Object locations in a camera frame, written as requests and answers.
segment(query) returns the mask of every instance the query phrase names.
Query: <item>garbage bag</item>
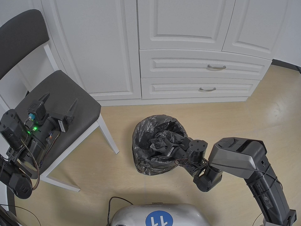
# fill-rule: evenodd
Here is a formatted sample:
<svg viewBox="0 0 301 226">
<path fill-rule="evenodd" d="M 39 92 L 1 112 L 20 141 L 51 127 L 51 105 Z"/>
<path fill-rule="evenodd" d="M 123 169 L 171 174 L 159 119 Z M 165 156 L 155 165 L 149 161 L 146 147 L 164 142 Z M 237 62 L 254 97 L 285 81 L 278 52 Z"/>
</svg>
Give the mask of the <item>garbage bag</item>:
<svg viewBox="0 0 301 226">
<path fill-rule="evenodd" d="M 132 138 L 132 152 L 138 172 L 158 175 L 175 168 L 174 158 L 164 156 L 167 148 L 164 138 L 181 144 L 186 137 L 184 127 L 176 118 L 168 115 L 153 115 L 139 122 Z"/>
</svg>

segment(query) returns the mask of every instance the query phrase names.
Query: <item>wooden floor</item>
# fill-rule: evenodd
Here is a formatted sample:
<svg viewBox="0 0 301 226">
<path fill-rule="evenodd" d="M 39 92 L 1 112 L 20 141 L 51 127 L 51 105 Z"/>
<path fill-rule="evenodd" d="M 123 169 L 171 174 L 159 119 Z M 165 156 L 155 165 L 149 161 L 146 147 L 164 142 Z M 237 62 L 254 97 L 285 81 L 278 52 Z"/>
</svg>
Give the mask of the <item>wooden floor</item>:
<svg viewBox="0 0 301 226">
<path fill-rule="evenodd" d="M 132 156 L 136 124 L 147 116 L 166 114 L 177 118 L 188 136 L 208 142 L 206 158 L 213 144 L 223 137 L 263 140 L 288 204 L 301 218 L 300 105 L 301 74 L 272 65 L 246 102 L 102 107 L 101 114 L 120 153 L 115 155 L 96 129 L 51 173 L 78 185 L 79 193 L 40 182 L 29 199 L 16 198 L 16 205 L 36 214 L 42 226 L 105 226 L 112 196 L 134 204 L 190 203 L 212 225 L 251 226 L 261 211 L 241 178 L 224 173 L 216 187 L 203 193 L 180 167 L 158 176 L 136 171 Z M 115 199 L 111 215 L 126 205 Z M 17 215 L 28 225 L 38 225 L 22 209 L 17 209 Z M 261 225 L 262 219 L 260 216 L 254 225 Z"/>
</svg>

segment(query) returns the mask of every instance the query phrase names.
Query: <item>chair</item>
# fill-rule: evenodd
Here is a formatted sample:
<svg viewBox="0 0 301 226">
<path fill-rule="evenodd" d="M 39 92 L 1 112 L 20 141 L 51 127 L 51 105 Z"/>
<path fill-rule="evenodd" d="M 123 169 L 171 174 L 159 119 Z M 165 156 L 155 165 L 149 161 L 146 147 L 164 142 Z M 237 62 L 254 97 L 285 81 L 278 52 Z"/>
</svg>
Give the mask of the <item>chair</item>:
<svg viewBox="0 0 301 226">
<path fill-rule="evenodd" d="M 61 133 L 44 158 L 40 169 L 40 180 L 78 192 L 79 187 L 61 182 L 49 176 L 49 173 L 97 127 L 100 127 L 112 150 L 116 154 L 119 150 L 100 114 L 101 105 L 59 70 L 47 43 L 48 40 L 46 24 L 39 10 L 25 11 L 6 22 L 0 27 L 0 79 L 31 51 L 43 45 L 54 73 L 36 86 L 15 110 L 21 120 L 25 121 L 28 117 L 26 110 L 32 100 L 38 100 L 45 93 L 50 92 L 50 97 L 45 103 L 46 110 L 65 114 L 73 101 L 78 98 L 74 123 L 67 133 Z M 9 110 L 1 97 L 0 105 Z"/>
</svg>

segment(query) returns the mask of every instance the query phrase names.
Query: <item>metal handle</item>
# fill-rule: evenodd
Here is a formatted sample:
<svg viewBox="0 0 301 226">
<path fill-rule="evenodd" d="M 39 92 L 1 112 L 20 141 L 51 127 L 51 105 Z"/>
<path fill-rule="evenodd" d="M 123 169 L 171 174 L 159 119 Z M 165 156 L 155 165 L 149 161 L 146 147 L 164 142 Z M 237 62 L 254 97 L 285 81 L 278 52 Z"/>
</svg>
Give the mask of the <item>metal handle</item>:
<svg viewBox="0 0 301 226">
<path fill-rule="evenodd" d="M 213 89 L 202 89 L 202 88 L 200 88 L 200 90 L 201 91 L 214 91 L 214 90 L 216 90 L 216 88 L 215 87 Z"/>
<path fill-rule="evenodd" d="M 208 65 L 208 68 L 210 68 L 210 69 L 216 69 L 216 70 L 223 70 L 223 69 L 225 69 L 227 67 L 225 65 L 223 67 L 214 67 L 214 66 Z"/>
</svg>

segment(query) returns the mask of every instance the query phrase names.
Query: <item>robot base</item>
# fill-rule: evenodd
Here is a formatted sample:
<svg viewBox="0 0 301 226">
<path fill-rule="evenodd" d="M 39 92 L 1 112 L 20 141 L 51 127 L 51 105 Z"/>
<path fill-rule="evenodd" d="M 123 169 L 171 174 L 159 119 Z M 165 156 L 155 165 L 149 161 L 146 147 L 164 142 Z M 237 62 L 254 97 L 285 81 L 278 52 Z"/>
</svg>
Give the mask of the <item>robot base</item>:
<svg viewBox="0 0 301 226">
<path fill-rule="evenodd" d="M 191 204 L 130 205 L 115 213 L 111 226 L 211 226 Z"/>
</svg>

